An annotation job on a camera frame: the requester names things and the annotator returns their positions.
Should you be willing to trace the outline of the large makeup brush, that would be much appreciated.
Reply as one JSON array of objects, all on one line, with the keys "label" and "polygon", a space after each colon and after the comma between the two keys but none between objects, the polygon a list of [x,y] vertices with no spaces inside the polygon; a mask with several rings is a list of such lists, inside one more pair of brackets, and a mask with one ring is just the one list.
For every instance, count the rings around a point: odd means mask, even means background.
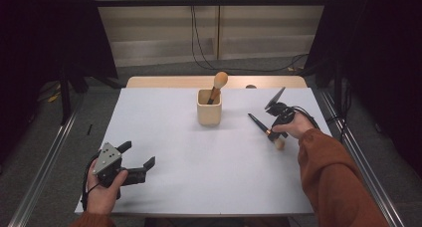
[{"label": "large makeup brush", "polygon": [[227,84],[228,75],[225,72],[219,72],[214,77],[214,85],[211,90],[210,97],[207,101],[208,105],[212,105],[215,99],[220,95],[221,89]]}]

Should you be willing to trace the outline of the black metal stand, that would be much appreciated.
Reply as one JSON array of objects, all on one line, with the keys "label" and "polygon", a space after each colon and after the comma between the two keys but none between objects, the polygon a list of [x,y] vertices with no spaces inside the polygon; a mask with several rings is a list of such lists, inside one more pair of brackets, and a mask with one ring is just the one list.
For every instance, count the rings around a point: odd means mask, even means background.
[{"label": "black metal stand", "polygon": [[334,107],[336,113],[341,115],[342,113],[342,67],[341,62],[337,62],[335,65],[335,73],[334,73]]},{"label": "black metal stand", "polygon": [[69,81],[66,73],[66,66],[60,69],[60,86],[62,96],[62,121],[61,125],[65,125],[71,115],[71,100],[69,91]]}]

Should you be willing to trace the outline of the person's left hand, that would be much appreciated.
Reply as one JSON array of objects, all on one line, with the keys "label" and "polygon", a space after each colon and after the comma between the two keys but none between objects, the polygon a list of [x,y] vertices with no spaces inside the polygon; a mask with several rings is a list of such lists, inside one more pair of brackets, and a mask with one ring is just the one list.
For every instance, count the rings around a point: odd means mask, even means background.
[{"label": "person's left hand", "polygon": [[127,170],[122,170],[114,179],[110,187],[100,185],[94,175],[88,176],[88,204],[87,211],[93,214],[109,215],[111,214],[117,193],[128,176]]}]

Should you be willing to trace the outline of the person's right hand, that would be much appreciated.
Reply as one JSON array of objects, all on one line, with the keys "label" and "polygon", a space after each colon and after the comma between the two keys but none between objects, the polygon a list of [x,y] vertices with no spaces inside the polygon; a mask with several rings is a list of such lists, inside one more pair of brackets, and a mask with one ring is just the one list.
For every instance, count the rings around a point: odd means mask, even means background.
[{"label": "person's right hand", "polygon": [[294,119],[287,124],[277,124],[272,127],[274,132],[286,132],[296,139],[300,139],[305,132],[315,126],[301,113],[295,113]]}]

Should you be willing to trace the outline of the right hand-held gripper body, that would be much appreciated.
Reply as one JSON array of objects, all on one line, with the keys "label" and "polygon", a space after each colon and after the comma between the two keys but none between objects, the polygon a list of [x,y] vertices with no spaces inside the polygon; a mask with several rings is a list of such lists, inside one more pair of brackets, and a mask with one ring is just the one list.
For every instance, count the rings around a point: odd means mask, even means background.
[{"label": "right hand-held gripper body", "polygon": [[295,111],[293,108],[288,107],[286,104],[281,103],[279,98],[283,94],[286,88],[282,87],[267,103],[265,106],[265,111],[274,116],[276,120],[273,123],[273,126],[278,124],[288,124],[295,117]]}]

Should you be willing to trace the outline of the beige square cup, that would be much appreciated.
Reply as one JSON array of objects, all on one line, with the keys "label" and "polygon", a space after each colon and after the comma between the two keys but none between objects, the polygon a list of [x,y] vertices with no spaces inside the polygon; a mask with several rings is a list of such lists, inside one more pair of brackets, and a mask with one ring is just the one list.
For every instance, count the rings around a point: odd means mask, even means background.
[{"label": "beige square cup", "polygon": [[202,125],[217,125],[222,115],[221,96],[218,95],[211,105],[208,104],[210,90],[199,90],[197,94],[197,118]]}]

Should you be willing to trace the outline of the black horizontal bar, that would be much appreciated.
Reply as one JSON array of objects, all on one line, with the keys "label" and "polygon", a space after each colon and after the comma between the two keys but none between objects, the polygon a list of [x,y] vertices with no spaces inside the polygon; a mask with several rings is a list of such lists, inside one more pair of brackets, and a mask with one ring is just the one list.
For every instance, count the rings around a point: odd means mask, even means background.
[{"label": "black horizontal bar", "polygon": [[95,0],[99,7],[152,6],[319,6],[330,0]]}]

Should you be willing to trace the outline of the aluminium floor rail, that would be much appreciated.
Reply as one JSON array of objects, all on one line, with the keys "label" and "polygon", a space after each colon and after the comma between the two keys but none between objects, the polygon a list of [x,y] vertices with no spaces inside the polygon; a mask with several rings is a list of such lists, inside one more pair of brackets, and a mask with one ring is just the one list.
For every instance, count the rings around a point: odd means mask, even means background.
[{"label": "aluminium floor rail", "polygon": [[327,122],[334,123],[336,128],[338,129],[340,133],[340,140],[345,145],[346,149],[351,154],[351,157],[357,164],[368,191],[372,195],[374,201],[376,202],[389,226],[405,227],[393,202],[391,201],[388,194],[381,185],[380,181],[378,180],[377,176],[373,172],[369,162],[367,161],[359,144],[354,138],[351,130],[346,125],[346,122],[339,117],[337,111],[334,109],[333,98],[327,91],[321,91],[320,96],[323,100],[324,106],[327,108],[329,113],[329,118]]},{"label": "aluminium floor rail", "polygon": [[72,130],[75,119],[80,112],[85,96],[77,95],[74,109],[70,116],[62,124],[57,131],[54,141],[50,145],[49,151],[46,154],[41,166],[38,168],[35,178],[32,180],[29,189],[23,196],[22,201],[18,205],[11,221],[7,227],[26,227],[31,217],[31,214],[45,188],[46,182],[52,172],[52,169],[57,161],[57,158],[64,146],[69,133]]}]

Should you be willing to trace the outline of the black curtain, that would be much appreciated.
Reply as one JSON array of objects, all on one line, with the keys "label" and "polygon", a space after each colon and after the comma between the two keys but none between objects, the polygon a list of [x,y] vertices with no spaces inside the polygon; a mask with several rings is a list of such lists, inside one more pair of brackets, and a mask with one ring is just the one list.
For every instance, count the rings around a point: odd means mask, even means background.
[{"label": "black curtain", "polygon": [[33,117],[42,86],[85,77],[116,78],[94,0],[0,0],[0,163]]},{"label": "black curtain", "polygon": [[306,62],[324,87],[341,72],[422,177],[422,0],[330,0]]}]

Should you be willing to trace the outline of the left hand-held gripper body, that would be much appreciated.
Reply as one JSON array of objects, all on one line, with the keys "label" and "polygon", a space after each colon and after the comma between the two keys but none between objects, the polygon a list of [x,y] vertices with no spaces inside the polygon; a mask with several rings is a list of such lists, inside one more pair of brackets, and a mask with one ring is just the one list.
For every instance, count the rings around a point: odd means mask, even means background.
[{"label": "left hand-held gripper body", "polygon": [[[123,153],[118,152],[109,142],[103,145],[93,170],[93,175],[98,178],[101,186],[110,187],[119,172],[123,170],[122,155]],[[144,183],[145,178],[146,170],[143,167],[129,169],[123,186]]]}]

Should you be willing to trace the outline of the small makeup brush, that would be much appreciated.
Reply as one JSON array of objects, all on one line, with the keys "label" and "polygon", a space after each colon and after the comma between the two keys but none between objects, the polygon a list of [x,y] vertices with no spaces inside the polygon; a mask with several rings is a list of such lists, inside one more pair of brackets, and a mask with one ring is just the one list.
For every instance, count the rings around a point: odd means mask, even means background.
[{"label": "small makeup brush", "polygon": [[[259,121],[254,115],[249,113],[249,118],[254,122],[254,124],[268,137],[269,132],[272,131],[270,128],[266,127],[261,121]],[[285,141],[280,137],[275,141],[271,141],[276,149],[283,149],[285,147]]]}]

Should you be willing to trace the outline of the white table mat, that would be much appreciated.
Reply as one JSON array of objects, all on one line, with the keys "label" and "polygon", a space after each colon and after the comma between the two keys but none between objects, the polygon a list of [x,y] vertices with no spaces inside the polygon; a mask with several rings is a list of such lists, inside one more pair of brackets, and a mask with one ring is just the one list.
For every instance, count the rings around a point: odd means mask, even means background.
[{"label": "white table mat", "polygon": [[275,89],[227,89],[215,126],[197,119],[195,89],[121,91],[104,140],[131,141],[126,168],[155,160],[142,184],[126,186],[116,215],[242,216],[310,214],[298,165],[298,142],[276,149],[255,125]]}]

